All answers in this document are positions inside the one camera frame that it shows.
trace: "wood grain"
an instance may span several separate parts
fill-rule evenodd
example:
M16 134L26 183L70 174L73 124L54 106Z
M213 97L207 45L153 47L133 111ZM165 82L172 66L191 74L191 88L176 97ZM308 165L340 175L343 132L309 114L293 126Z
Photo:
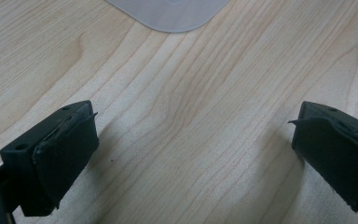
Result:
M0 148L86 99L100 148L18 223L358 223L287 124L304 100L358 118L358 0L231 0L171 35L104 1L0 0Z

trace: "translucent plastic object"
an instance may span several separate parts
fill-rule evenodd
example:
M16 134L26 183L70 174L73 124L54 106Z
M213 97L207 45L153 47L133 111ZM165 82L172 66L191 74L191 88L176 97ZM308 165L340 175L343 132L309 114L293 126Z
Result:
M158 31L180 33L201 27L229 0L107 0Z

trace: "light wood surface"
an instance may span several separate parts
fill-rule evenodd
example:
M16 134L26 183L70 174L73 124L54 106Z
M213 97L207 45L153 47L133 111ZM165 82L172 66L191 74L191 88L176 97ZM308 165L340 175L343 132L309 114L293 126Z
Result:
M357 0L231 0L171 35L103 0L0 0L0 148L87 99L99 149L18 223L358 223L287 124L304 100L358 118Z

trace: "wooden table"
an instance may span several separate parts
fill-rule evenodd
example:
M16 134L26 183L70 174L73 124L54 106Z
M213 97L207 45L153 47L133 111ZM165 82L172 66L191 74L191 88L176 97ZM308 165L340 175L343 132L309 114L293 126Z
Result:
M87 99L99 149L18 223L358 223L287 124L305 100L358 118L358 0L231 0L171 35L103 0L0 0L0 148Z

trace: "screw hole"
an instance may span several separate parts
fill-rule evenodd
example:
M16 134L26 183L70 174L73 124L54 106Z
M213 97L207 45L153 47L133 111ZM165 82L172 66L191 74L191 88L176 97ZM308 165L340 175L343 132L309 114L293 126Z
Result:
M27 144L21 144L21 145L16 146L16 150L22 150L22 149L25 149L27 147L28 147Z

